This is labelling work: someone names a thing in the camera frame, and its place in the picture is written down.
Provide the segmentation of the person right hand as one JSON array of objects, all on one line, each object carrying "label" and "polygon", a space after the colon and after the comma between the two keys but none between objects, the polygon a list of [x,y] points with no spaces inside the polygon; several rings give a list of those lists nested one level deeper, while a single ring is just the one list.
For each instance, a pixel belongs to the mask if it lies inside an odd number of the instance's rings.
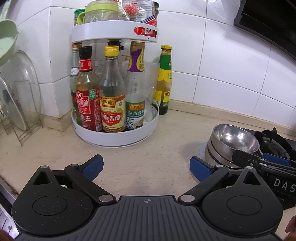
[{"label": "person right hand", "polygon": [[287,227],[285,228],[285,232],[286,233],[295,232],[295,227],[296,227],[296,215],[293,216],[289,221]]}]

